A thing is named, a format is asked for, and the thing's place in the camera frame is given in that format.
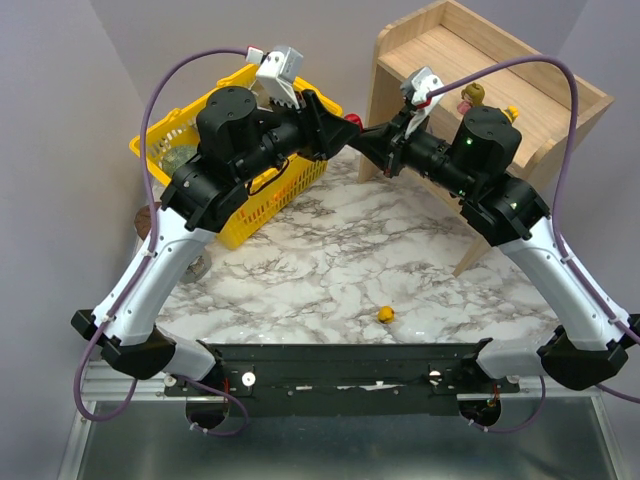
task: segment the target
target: wooden shelf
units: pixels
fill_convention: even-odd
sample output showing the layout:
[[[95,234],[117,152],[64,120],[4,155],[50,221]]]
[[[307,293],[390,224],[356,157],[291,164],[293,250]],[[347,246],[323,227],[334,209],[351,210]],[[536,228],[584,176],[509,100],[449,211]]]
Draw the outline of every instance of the wooden shelf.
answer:
[[[495,63],[440,25],[379,58],[379,65],[398,81],[428,65],[445,85]],[[520,117],[514,123],[522,133],[522,143],[513,162],[516,171],[523,171],[531,157],[550,138],[566,135],[569,110],[512,71],[501,70],[483,78],[480,83],[486,92],[485,105],[498,108],[515,105],[520,111]],[[452,128],[441,132],[448,141],[453,139],[462,119],[456,109],[460,101],[459,91],[448,93],[440,101],[440,106],[455,117]]]

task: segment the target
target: screw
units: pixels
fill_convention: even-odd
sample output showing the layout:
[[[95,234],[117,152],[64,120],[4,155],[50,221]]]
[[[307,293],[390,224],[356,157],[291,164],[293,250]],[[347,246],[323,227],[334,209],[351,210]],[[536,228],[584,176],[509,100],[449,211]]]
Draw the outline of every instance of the screw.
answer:
[[[178,380],[172,375],[165,375],[163,383],[165,387],[171,388],[175,386],[176,383],[178,383]]]
[[[245,387],[251,387],[254,383],[256,383],[256,376],[253,372],[246,372],[242,375],[242,384]]]

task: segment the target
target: yellow basket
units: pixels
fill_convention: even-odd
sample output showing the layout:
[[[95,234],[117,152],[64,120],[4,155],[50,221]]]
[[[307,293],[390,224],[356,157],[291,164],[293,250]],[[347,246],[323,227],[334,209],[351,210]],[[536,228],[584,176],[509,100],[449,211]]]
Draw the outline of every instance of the yellow basket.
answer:
[[[216,88],[200,97],[185,108],[173,109],[158,123],[147,130],[147,167],[151,174],[163,185],[168,185],[171,178],[162,170],[162,159],[173,147],[179,145],[197,145],[200,141],[196,130],[196,115],[204,108],[207,98],[219,88],[230,85],[249,88],[252,86],[256,65],[247,65],[230,77],[218,81]],[[297,91],[314,90],[324,106],[334,115],[342,115],[342,108],[322,95],[313,85],[301,78],[296,78],[294,88]],[[129,143],[129,148],[140,156],[140,136]],[[292,155],[289,165],[278,175],[278,170],[272,168],[253,180],[251,191],[256,192],[249,197],[244,205],[229,219],[218,239],[227,248],[239,247],[256,230],[269,221],[276,213],[304,191],[327,169],[327,162],[310,162],[304,158]]]

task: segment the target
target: yellow toy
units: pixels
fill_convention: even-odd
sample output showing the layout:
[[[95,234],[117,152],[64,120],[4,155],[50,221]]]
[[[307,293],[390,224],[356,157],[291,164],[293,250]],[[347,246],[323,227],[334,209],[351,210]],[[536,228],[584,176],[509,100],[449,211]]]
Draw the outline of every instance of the yellow toy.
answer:
[[[520,116],[520,112],[513,105],[509,105],[504,110],[501,110],[501,112],[505,114],[511,123],[515,122],[516,118]]]
[[[388,324],[393,322],[395,312],[391,307],[382,307],[378,312],[378,321],[380,323]]]

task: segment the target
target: small yellow ball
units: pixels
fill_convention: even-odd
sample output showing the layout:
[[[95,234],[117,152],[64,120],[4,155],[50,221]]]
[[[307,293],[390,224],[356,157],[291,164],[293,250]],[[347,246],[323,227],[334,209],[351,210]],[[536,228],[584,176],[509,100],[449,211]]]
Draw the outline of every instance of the small yellow ball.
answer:
[[[378,321],[380,323],[391,323],[393,322],[393,317],[395,315],[395,312],[393,311],[393,308],[391,307],[382,307],[380,309],[380,311],[378,312]]]

